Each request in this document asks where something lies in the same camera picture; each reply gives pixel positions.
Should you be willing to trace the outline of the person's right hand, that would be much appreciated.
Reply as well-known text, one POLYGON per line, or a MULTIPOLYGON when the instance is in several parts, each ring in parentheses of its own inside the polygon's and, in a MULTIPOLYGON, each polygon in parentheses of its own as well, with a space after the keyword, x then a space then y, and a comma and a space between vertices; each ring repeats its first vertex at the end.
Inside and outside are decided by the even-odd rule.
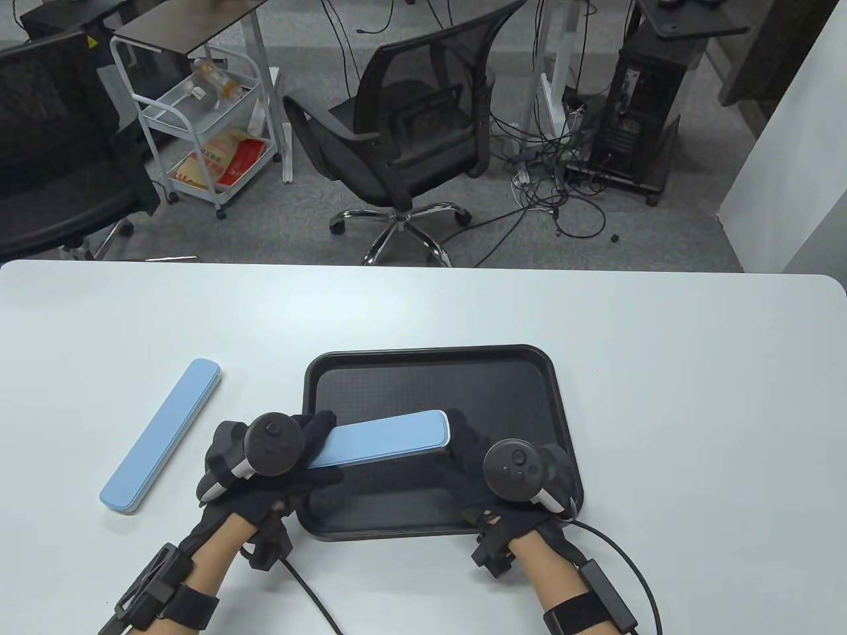
POLYGON ((539 504, 511 502, 498 497, 486 483, 483 460, 491 447, 487 438, 480 436, 468 425, 462 411, 447 410, 451 428, 448 456, 438 465, 441 483, 455 498, 460 511, 472 512, 472 523, 481 531, 502 527, 506 544, 539 531, 554 550, 572 546, 564 536, 559 521, 539 504))

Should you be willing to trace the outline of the person's left hand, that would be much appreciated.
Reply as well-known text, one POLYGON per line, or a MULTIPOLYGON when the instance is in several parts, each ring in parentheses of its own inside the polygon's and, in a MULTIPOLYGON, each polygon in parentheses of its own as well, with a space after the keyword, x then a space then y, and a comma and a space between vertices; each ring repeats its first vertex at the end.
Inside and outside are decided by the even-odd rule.
POLYGON ((305 495, 343 480, 341 468, 309 468, 309 463, 323 450, 329 434, 337 424, 330 410, 312 415, 295 415, 304 433, 304 453, 290 471, 280 476, 253 476, 235 485, 223 496, 204 506, 202 521, 218 526, 237 516, 252 527, 259 527, 271 516, 273 506, 287 504, 305 495))

